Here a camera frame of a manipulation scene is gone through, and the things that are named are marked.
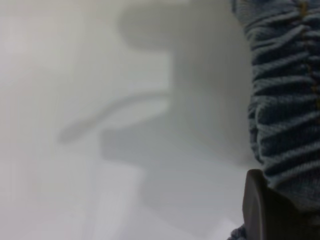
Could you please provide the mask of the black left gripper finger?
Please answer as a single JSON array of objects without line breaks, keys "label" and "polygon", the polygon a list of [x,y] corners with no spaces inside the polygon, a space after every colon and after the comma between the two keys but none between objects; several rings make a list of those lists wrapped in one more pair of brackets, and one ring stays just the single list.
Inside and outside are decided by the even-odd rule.
[{"label": "black left gripper finger", "polygon": [[287,198],[271,190],[259,169],[246,174],[242,213],[248,240],[318,240],[311,225]]}]

